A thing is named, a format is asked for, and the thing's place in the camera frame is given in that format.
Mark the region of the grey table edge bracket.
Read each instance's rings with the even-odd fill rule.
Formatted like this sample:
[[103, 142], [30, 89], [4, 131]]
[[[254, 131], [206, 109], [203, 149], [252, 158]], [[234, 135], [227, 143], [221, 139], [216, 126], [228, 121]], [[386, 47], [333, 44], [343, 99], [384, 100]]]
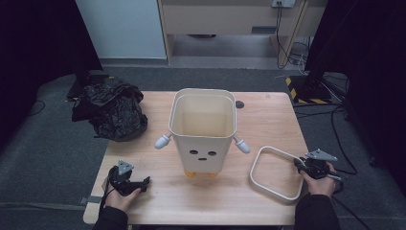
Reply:
[[100, 203], [101, 201], [102, 201], [102, 198], [100, 196], [90, 195], [88, 197], [81, 197], [79, 199], [79, 204], [86, 205], [87, 203]]

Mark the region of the pale partition board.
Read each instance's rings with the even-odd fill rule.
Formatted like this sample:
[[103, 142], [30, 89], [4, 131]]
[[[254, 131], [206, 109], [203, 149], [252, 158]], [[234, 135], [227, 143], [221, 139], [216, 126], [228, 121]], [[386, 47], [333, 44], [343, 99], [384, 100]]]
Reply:
[[167, 57], [157, 0], [76, 0], [100, 58]]

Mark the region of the grey rectangular plate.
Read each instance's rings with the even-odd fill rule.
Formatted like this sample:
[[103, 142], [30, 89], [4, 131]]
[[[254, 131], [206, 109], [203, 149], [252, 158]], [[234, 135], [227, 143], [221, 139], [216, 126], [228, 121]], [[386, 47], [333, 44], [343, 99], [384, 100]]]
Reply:
[[253, 26], [251, 33], [253, 35], [271, 35], [278, 30], [275, 26]]

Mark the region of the black plastic trash bag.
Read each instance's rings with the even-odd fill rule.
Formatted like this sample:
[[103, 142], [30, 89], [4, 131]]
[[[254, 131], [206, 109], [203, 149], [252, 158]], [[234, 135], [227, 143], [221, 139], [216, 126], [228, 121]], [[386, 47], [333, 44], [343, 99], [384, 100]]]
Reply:
[[87, 120], [96, 138], [131, 141], [147, 130], [147, 116], [140, 107], [143, 98], [137, 86], [109, 77], [84, 87], [72, 109], [72, 121]]

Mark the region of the person's right hand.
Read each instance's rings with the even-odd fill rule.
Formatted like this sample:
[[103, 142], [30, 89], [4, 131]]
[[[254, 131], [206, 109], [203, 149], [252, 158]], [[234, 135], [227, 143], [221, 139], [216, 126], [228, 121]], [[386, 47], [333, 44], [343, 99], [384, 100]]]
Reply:
[[300, 175], [307, 183], [308, 191], [312, 195], [323, 195], [332, 197], [336, 187], [335, 181], [332, 178], [324, 177], [321, 179], [314, 179], [305, 171], [300, 171]]

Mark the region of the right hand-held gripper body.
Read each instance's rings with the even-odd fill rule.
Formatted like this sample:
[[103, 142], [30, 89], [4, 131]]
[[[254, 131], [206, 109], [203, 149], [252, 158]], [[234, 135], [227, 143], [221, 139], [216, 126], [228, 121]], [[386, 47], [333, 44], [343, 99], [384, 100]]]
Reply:
[[308, 152], [305, 157], [301, 157], [304, 165], [304, 171], [313, 179], [321, 179], [324, 177], [330, 177], [335, 180], [338, 179], [338, 175], [332, 172], [327, 165], [327, 162], [337, 161], [337, 157], [328, 154], [327, 152], [317, 149]]

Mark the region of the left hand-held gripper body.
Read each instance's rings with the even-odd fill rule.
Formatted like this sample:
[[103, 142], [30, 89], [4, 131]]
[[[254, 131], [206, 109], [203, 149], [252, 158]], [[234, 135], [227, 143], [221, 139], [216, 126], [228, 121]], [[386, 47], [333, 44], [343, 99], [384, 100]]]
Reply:
[[130, 181], [133, 169], [133, 165], [119, 160], [117, 165], [113, 166], [108, 173], [109, 183], [121, 196], [129, 196], [136, 189], [142, 188], [141, 182]]

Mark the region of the person's left hand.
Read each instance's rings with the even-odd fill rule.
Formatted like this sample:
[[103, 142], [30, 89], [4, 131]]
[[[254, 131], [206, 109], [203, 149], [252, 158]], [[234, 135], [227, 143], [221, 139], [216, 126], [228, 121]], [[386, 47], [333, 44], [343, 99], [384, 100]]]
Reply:
[[122, 196], [115, 189], [111, 189], [107, 192], [105, 205], [126, 212], [140, 192], [140, 189], [136, 189], [130, 195]]

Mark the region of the white wall socket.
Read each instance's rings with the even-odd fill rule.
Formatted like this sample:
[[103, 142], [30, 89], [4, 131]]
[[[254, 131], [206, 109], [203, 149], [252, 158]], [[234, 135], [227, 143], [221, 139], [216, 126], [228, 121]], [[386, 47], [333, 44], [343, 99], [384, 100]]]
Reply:
[[273, 0], [271, 6], [273, 8], [287, 8], [294, 7], [296, 0]]

